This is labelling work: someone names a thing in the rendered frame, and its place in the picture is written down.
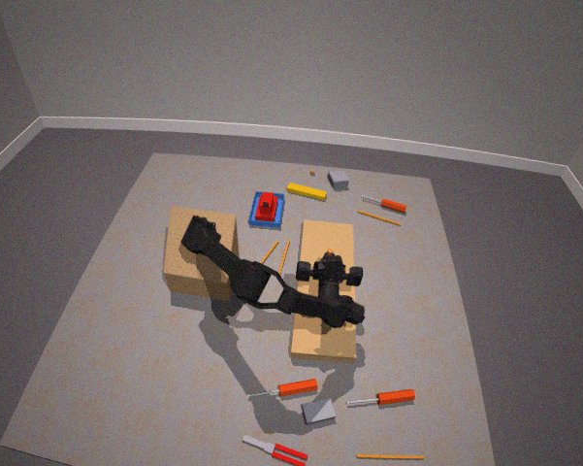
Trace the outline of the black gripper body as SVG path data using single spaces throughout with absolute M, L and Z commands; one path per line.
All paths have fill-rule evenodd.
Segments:
M 325 283 L 321 274 L 318 274 L 317 266 L 314 266 L 313 270 L 310 270 L 311 264 L 306 261 L 297 262 L 296 280 L 301 282 L 309 282 L 309 277 L 313 277 L 313 280 L 319 280 L 319 290 L 327 287 L 336 288 L 339 291 L 339 283 L 337 281 L 331 281 L 331 283 Z M 343 279 L 347 280 L 346 285 L 359 286 L 363 278 L 363 269 L 360 267 L 349 268 L 349 274 L 345 274 L 345 267 L 343 267 Z

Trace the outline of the orange-handled awl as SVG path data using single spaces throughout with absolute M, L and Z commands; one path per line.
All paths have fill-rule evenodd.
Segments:
M 365 197 L 365 196 L 363 196 L 363 197 Z M 365 197 L 365 198 L 373 200 L 373 201 L 378 202 L 378 203 L 381 203 L 381 207 L 383 207 L 383 208 L 387 208 L 387 209 L 390 209 L 390 210 L 393 210 L 393 211 L 396 211 L 399 213 L 403 213 L 403 214 L 405 213 L 405 210 L 407 207 L 406 205 L 402 205 L 402 204 L 395 203 L 393 201 L 389 201 L 389 200 L 385 200 L 385 199 L 383 199 L 382 202 L 380 202 L 380 201 L 374 200 L 372 198 L 368 198 L 368 197 Z
M 376 399 L 357 400 L 357 401 L 353 401 L 353 402 L 347 402 L 347 404 L 372 402 L 375 400 L 377 400 L 376 402 L 378 405 L 393 404 L 393 403 L 399 403 L 399 402 L 404 402 L 404 401 L 414 401 L 415 394 L 414 394 L 413 389 L 405 389 L 402 391 L 383 392 L 383 393 L 377 394 Z
M 265 391 L 265 392 L 261 392 L 261 393 L 256 393 L 256 394 L 247 394 L 247 396 L 254 396 L 254 395 L 265 395 L 265 394 L 269 394 L 269 393 L 274 393 L 274 392 L 280 392 L 280 396 L 286 396 L 286 395 L 291 395 L 291 394 L 296 394 L 296 393 L 301 393 L 301 392 L 306 392 L 306 391 L 314 391 L 314 390 L 318 390 L 318 384 L 316 379 L 311 379 L 311 380 L 306 380 L 306 381 L 301 381 L 301 382 L 296 382 L 296 383 L 288 383 L 288 384 L 282 384 L 279 386 L 279 390 L 276 391 Z

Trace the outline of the yellow rectangular bar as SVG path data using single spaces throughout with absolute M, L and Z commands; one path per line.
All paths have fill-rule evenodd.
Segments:
M 286 191 L 302 194 L 302 195 L 316 198 L 316 199 L 320 199 L 320 200 L 325 200 L 326 195 L 327 195 L 327 191 L 315 189 L 315 188 L 311 188 L 311 187 L 307 187 L 307 186 L 303 186 L 303 185 L 299 185 L 299 184 L 295 184 L 295 183 L 289 183 Z

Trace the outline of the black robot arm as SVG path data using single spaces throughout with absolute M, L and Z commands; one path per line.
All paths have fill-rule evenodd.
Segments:
M 333 287 L 319 290 L 318 296 L 301 293 L 286 285 L 277 271 L 257 261 L 240 260 L 219 243 L 221 238 L 216 232 L 215 222 L 207 221 L 204 216 L 193 215 L 181 243 L 190 252 L 206 256 L 228 274 L 230 287 L 245 303 L 259 310 L 277 309 L 288 315 L 295 313 L 318 317 L 333 328 L 342 328 L 345 321 L 353 325 L 364 321 L 364 306 L 355 303 L 352 297 L 339 295 Z M 344 272 L 341 256 L 325 256 L 317 262 L 317 271 L 325 283 L 342 283 Z M 277 278 L 283 291 L 277 302 L 260 303 L 258 299 L 271 275 Z

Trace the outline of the tan wooden panel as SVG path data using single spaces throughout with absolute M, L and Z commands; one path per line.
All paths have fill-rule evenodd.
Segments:
M 346 265 L 345 274 L 354 267 L 352 224 L 305 220 L 300 261 L 311 264 L 320 261 L 328 249 L 340 255 Z M 318 296 L 319 280 L 309 277 L 309 282 L 298 281 L 297 291 Z M 339 295 L 352 297 L 355 286 L 339 283 Z M 356 359 L 356 327 L 345 321 L 342 328 L 333 328 L 323 319 L 295 314 L 291 357 L 303 360 L 320 360 L 353 363 Z

